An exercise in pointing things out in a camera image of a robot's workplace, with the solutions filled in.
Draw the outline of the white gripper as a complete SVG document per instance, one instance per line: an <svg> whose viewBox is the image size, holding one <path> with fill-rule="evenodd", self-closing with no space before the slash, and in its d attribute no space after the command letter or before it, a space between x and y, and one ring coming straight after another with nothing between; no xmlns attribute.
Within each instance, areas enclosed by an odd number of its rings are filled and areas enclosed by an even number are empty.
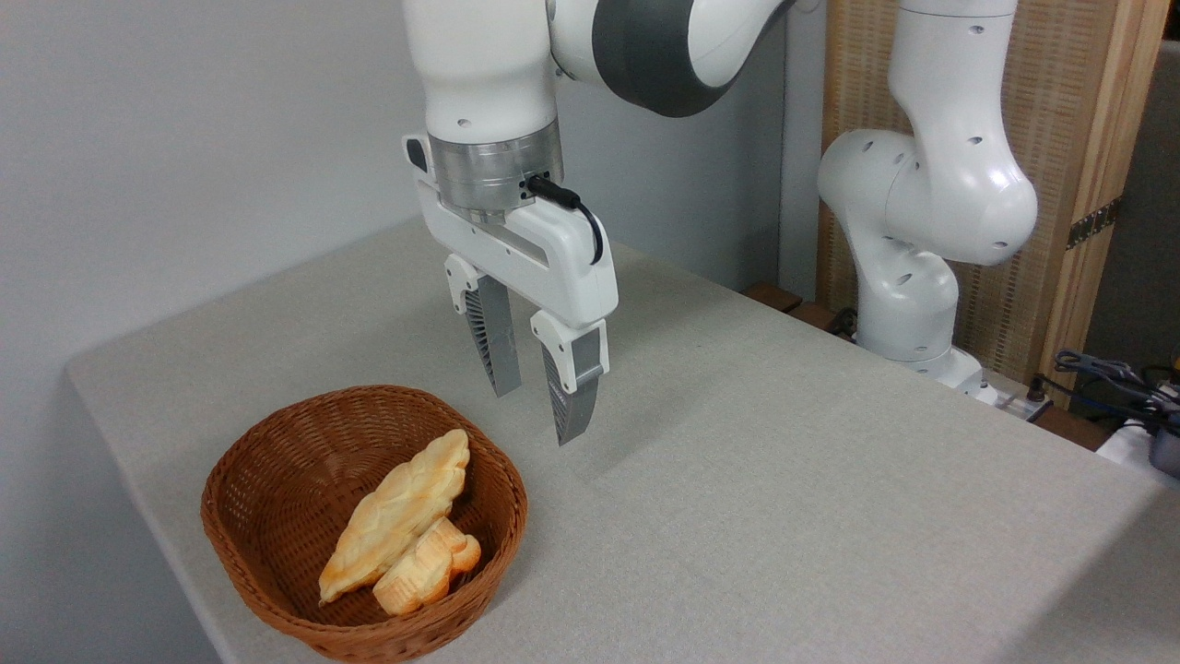
<svg viewBox="0 0 1180 664"><path fill-rule="evenodd" d="M542 344L558 445L569 443L594 419L598 382L608 372L601 318L615 310L620 295L607 232L582 211L549 200L511 210L502 223L468 221L445 205L426 136L407 134L402 143L426 226L452 252L445 261L452 302L467 320L496 396L520 386L505 285L544 310L530 326Z"/></svg>

